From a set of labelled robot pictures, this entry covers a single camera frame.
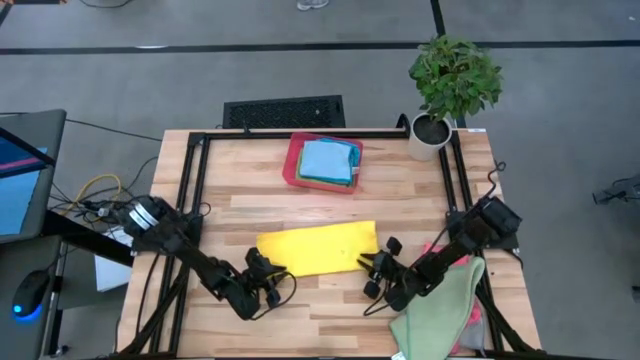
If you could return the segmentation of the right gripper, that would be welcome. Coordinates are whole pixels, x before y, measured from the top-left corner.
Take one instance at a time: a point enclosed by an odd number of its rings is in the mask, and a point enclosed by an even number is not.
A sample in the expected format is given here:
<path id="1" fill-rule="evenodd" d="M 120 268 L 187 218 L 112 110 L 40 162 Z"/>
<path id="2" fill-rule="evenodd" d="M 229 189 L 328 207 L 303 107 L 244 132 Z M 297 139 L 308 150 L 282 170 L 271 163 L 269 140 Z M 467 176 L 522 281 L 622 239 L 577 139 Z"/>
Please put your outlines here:
<path id="1" fill-rule="evenodd" d="M 374 301 L 374 305 L 384 300 L 391 309 L 404 310 L 410 302 L 403 283 L 407 268 L 395 259 L 402 250 L 402 244 L 397 238 L 390 237 L 386 248 L 386 251 L 359 255 L 358 264 L 368 276 L 363 293 Z"/>

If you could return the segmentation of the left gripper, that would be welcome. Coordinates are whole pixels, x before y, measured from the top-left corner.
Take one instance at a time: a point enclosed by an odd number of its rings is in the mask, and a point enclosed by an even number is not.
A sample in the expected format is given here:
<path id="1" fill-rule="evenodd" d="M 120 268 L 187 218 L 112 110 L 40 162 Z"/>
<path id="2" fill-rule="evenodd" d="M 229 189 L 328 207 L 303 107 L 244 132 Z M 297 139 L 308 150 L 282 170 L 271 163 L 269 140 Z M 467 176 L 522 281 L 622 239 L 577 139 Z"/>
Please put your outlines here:
<path id="1" fill-rule="evenodd" d="M 254 289 L 263 289 L 266 293 L 268 306 L 275 308 L 281 300 L 276 286 L 287 277 L 287 269 L 284 266 L 273 265 L 267 257 L 259 252 L 257 247 L 249 249 L 245 261 L 248 283 Z"/>

